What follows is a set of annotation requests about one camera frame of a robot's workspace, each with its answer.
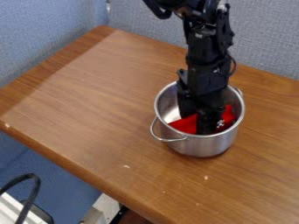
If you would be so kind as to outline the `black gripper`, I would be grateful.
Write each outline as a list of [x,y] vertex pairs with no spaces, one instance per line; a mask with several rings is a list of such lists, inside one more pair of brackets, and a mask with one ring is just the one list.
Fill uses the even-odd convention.
[[189,65],[177,70],[177,105],[181,118],[196,112],[196,133],[213,134],[225,111],[222,90],[228,86],[230,62]]

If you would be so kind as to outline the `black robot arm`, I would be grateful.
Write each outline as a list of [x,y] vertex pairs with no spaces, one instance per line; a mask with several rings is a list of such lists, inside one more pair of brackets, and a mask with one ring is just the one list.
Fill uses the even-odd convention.
[[177,71],[177,104],[181,118],[193,117],[192,132],[209,135],[224,122],[222,91],[234,72],[229,56],[234,36],[225,0],[142,0],[160,19],[181,20],[186,67]]

